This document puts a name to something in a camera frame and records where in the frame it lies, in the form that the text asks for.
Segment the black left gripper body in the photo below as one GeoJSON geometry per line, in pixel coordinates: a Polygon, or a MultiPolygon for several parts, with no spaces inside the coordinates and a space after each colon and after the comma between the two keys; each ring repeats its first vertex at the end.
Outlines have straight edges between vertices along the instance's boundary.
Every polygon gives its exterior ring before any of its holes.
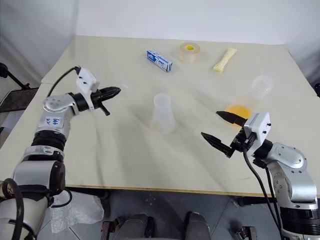
{"type": "Polygon", "coordinates": [[[92,104],[94,108],[98,108],[99,105],[108,99],[108,88],[98,89],[90,95],[92,104]]]}

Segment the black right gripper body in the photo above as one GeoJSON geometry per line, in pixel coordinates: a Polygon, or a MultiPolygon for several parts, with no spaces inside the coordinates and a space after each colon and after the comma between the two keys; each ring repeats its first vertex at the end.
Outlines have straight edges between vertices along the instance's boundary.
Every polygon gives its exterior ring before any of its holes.
{"type": "Polygon", "coordinates": [[[244,128],[241,128],[239,133],[235,136],[235,138],[229,145],[230,149],[225,155],[228,158],[230,158],[235,151],[242,153],[243,149],[249,150],[252,144],[253,144],[253,133],[250,133],[249,136],[247,136],[244,128]]]}

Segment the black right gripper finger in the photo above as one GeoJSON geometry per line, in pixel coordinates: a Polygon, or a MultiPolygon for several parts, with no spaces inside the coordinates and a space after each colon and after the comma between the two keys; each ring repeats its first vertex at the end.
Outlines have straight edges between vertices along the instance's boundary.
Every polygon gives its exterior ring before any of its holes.
{"type": "Polygon", "coordinates": [[[246,118],[227,111],[217,111],[216,114],[228,123],[236,124],[240,127],[242,127],[247,121],[246,118]]]}
{"type": "Polygon", "coordinates": [[[201,132],[202,137],[215,149],[225,154],[228,158],[232,155],[232,148],[222,143],[222,141],[213,135],[201,132]]]}

